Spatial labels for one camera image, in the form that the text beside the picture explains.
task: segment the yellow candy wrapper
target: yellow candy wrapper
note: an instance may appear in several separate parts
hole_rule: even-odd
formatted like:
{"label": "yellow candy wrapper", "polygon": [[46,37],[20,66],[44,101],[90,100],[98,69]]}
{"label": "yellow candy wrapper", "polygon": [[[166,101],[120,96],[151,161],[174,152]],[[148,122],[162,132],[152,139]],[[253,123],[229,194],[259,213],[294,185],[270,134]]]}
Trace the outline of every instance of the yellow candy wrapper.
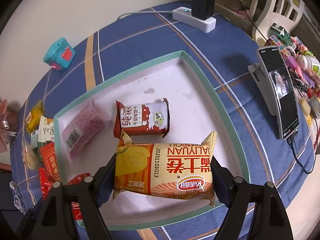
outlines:
{"label": "yellow candy wrapper", "polygon": [[41,116],[44,115],[43,112],[43,104],[42,101],[39,100],[26,116],[26,129],[28,133],[32,133],[38,128]]}
{"label": "yellow candy wrapper", "polygon": [[175,199],[208,199],[214,205],[210,162],[216,132],[202,144],[134,144],[122,131],[117,148],[114,197],[128,190]]}

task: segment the teal toy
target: teal toy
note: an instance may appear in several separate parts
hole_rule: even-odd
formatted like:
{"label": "teal toy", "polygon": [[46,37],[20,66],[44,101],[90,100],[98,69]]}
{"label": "teal toy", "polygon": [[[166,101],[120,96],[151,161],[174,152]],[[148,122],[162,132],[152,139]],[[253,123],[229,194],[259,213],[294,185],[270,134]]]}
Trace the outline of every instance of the teal toy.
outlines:
{"label": "teal toy", "polygon": [[75,56],[75,50],[69,45],[65,38],[55,41],[43,57],[43,61],[55,70],[66,69],[70,66]]}

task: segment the white tray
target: white tray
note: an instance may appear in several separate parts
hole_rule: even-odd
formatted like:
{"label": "white tray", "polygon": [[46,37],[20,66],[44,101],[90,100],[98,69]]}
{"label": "white tray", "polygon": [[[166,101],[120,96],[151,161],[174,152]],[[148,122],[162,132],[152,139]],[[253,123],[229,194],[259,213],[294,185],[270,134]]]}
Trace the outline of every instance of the white tray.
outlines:
{"label": "white tray", "polygon": [[[91,98],[110,122],[70,164],[66,147],[61,143],[62,132]],[[80,173],[94,175],[116,152],[119,142],[113,137],[116,100],[124,105],[136,105],[159,98],[169,101],[170,132],[165,138],[133,136],[135,143],[200,144],[213,130],[218,133],[215,158],[234,176],[250,181],[241,143],[222,102],[196,62],[185,52],[178,51],[114,76],[55,115],[55,147],[63,183]],[[208,200],[176,200],[126,191],[103,204],[100,212],[109,230],[129,230],[185,220],[211,210],[208,204]]]}

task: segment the blue bedsheet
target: blue bedsheet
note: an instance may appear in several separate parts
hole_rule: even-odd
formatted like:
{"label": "blue bedsheet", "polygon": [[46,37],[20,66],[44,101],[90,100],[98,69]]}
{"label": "blue bedsheet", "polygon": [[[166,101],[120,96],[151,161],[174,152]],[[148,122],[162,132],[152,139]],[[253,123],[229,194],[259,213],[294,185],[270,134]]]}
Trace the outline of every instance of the blue bedsheet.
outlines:
{"label": "blue bedsheet", "polygon": [[[148,10],[173,10],[180,6],[190,8],[191,4],[190,1],[179,1]],[[42,78],[20,111],[20,130],[26,113],[39,99],[44,99],[45,115],[53,117],[90,86],[153,58],[184,50],[204,71],[227,109],[249,163],[251,182],[264,184],[274,181],[287,207],[306,175],[295,163],[287,142],[278,139],[276,118],[268,112],[247,72],[247,66],[258,61],[258,45],[223,16],[216,14],[214,17],[217,19],[216,28],[210,33],[176,22],[169,14],[129,16],[101,29],[75,47],[77,53],[69,69],[49,71]],[[85,58],[88,44],[93,46],[89,54],[92,56]],[[88,70],[86,64],[90,61],[93,84],[85,75]],[[300,128],[294,147],[301,163],[310,170],[313,145],[308,125],[298,108]],[[11,147],[12,175],[25,205],[32,207],[41,197],[41,190],[37,172],[28,170],[22,162],[23,135],[30,141],[24,129]],[[151,230],[157,239],[163,240],[213,239],[226,211],[224,206],[220,206],[200,216]],[[252,211],[251,204],[240,235],[242,239],[249,230]],[[135,230],[112,231],[111,234],[115,239],[141,239]]]}

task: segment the smartphone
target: smartphone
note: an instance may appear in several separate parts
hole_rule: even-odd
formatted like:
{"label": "smartphone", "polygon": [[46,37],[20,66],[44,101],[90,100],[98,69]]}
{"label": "smartphone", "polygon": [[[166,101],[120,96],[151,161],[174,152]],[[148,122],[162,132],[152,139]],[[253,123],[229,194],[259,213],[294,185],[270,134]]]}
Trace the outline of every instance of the smartphone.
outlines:
{"label": "smartphone", "polygon": [[281,139],[287,139],[299,126],[297,102],[288,68],[277,46],[259,48],[258,57],[260,67],[267,71],[273,88],[279,136]]}

